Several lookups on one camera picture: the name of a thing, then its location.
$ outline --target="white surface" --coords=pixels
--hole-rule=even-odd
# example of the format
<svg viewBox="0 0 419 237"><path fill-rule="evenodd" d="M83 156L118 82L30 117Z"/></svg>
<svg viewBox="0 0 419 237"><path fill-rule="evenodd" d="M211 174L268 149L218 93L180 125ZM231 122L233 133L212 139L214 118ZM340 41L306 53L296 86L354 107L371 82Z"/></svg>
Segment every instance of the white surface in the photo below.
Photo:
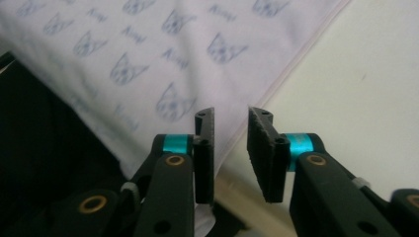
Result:
<svg viewBox="0 0 419 237"><path fill-rule="evenodd" d="M415 0L350 3L264 107L279 132L319 134L387 200L419 189L418 12ZM243 135L223 168L257 188L245 143Z"/></svg>

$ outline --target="teal band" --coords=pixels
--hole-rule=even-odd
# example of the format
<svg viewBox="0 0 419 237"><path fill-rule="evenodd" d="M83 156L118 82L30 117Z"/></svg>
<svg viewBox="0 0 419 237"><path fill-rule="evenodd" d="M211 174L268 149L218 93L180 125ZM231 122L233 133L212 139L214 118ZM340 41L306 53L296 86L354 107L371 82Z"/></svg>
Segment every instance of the teal band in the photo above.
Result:
<svg viewBox="0 0 419 237"><path fill-rule="evenodd" d="M290 141L291 162L289 171L295 171L295 162L298 156L304 152L313 151L313 143L306 133L289 133L286 134Z"/></svg>
<svg viewBox="0 0 419 237"><path fill-rule="evenodd" d="M163 151L188 154L188 135L167 134L164 138Z"/></svg>

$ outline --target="blue ink drawing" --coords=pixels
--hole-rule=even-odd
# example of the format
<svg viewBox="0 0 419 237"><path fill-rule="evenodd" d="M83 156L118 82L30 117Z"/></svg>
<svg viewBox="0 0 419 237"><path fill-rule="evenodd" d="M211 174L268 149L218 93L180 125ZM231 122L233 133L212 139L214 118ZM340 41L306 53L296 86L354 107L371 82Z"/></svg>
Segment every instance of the blue ink drawing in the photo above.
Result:
<svg viewBox="0 0 419 237"><path fill-rule="evenodd" d="M89 10L89 12L87 12L87 15L96 19L98 22L105 22L108 17L106 17L105 15L103 15L102 13L100 13L97 9L92 8Z"/></svg>
<svg viewBox="0 0 419 237"><path fill-rule="evenodd" d="M48 36L53 36L70 26L74 21L63 21L57 13L48 23L43 27L43 32Z"/></svg>
<svg viewBox="0 0 419 237"><path fill-rule="evenodd" d="M45 4L39 3L37 0L27 0L16 12L19 17L28 17L37 10L43 8Z"/></svg>
<svg viewBox="0 0 419 237"><path fill-rule="evenodd" d="M90 111L85 102L75 95L71 96L70 105L75 111L80 113L89 113Z"/></svg>
<svg viewBox="0 0 419 237"><path fill-rule="evenodd" d="M265 18L273 18L281 12L290 2L273 0L257 0L253 5L253 12Z"/></svg>
<svg viewBox="0 0 419 237"><path fill-rule="evenodd" d="M59 59L54 53L48 56L48 61L50 65L54 65L59 70L64 70L65 66L61 59Z"/></svg>
<svg viewBox="0 0 419 237"><path fill-rule="evenodd" d="M86 33L80 41L74 46L73 52L77 56L86 57L104 46L107 41L92 40L90 32Z"/></svg>
<svg viewBox="0 0 419 237"><path fill-rule="evenodd" d="M135 41L136 44L140 44L145 41L146 37L140 35L139 33L135 32L131 26L128 26L126 29L122 31L122 34L128 38L131 38Z"/></svg>
<svg viewBox="0 0 419 237"><path fill-rule="evenodd" d="M102 135L104 137L108 137L111 140L117 139L117 136L113 132L111 132L110 130L108 130L108 129L104 128L104 127L101 127L101 126L96 125L95 128L94 128L94 130L99 135Z"/></svg>
<svg viewBox="0 0 419 237"><path fill-rule="evenodd" d="M92 98L95 99L98 96L98 89L94 87L93 84L91 84L86 78L81 78L81 84Z"/></svg>
<svg viewBox="0 0 419 237"><path fill-rule="evenodd" d="M169 50L165 51L161 56L166 58L167 61L171 61L178 65L181 70L185 69L189 64L189 61L179 56L173 48L169 48Z"/></svg>
<svg viewBox="0 0 419 237"><path fill-rule="evenodd" d="M192 108L195 100L183 99L179 96L172 82L158 101L156 112L162 119L175 122Z"/></svg>
<svg viewBox="0 0 419 237"><path fill-rule="evenodd" d="M148 66L131 65L125 53L118 61L117 65L115 65L114 69L112 69L111 80L114 81L115 84L117 84L118 86L123 86L132 81L134 78L139 76L147 69Z"/></svg>
<svg viewBox="0 0 419 237"><path fill-rule="evenodd" d="M136 131L138 128L138 121L127 114L123 106L117 105L114 114L126 124L130 131Z"/></svg>
<svg viewBox="0 0 419 237"><path fill-rule="evenodd" d="M212 60L219 64L225 64L231 59L237 57L247 46L229 45L222 38L221 34L217 34L213 39L207 52Z"/></svg>
<svg viewBox="0 0 419 237"><path fill-rule="evenodd" d="M123 11L130 15L136 15L149 6L153 5L156 0L128 0L123 7Z"/></svg>
<svg viewBox="0 0 419 237"><path fill-rule="evenodd" d="M179 16L176 11L173 11L161 27L161 30L169 35L177 35L185 24L196 18L195 16Z"/></svg>
<svg viewBox="0 0 419 237"><path fill-rule="evenodd" d="M76 0L60 0L61 2L65 2L65 3L67 3L68 5L71 5L71 4L73 4L73 3L75 3L76 2Z"/></svg>
<svg viewBox="0 0 419 237"><path fill-rule="evenodd" d="M235 19L237 18L235 15L226 10L221 9L221 7L219 7L216 4L209 8L209 12L213 13L216 16L224 18L227 22L235 21Z"/></svg>

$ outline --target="gold screw hole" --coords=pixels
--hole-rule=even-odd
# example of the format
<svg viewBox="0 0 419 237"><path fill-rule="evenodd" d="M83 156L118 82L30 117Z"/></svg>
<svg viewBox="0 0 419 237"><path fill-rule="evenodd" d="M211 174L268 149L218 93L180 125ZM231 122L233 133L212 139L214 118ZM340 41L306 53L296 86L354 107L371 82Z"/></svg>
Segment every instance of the gold screw hole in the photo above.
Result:
<svg viewBox="0 0 419 237"><path fill-rule="evenodd" d="M92 214L102 209L108 200L104 196L91 196L84 199L79 205L79 212L83 214Z"/></svg>
<svg viewBox="0 0 419 237"><path fill-rule="evenodd" d="M417 208L419 208L419 195L409 195L407 200Z"/></svg>
<svg viewBox="0 0 419 237"><path fill-rule="evenodd" d="M170 166L179 166L185 162L182 156L169 156L166 158L166 164Z"/></svg>
<svg viewBox="0 0 419 237"><path fill-rule="evenodd" d="M310 162L313 165L317 166L324 166L326 165L326 160L318 155L310 155L307 157L307 161Z"/></svg>

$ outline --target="white fabric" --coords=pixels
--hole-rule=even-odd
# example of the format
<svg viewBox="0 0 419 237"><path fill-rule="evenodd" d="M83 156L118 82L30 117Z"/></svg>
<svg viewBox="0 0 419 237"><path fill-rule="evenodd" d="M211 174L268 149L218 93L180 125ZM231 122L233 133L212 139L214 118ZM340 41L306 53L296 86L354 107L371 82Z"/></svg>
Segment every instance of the white fabric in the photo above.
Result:
<svg viewBox="0 0 419 237"><path fill-rule="evenodd" d="M155 134L194 133L194 113L215 107L218 170L247 106L269 98L348 1L0 0L0 39L128 177Z"/></svg>

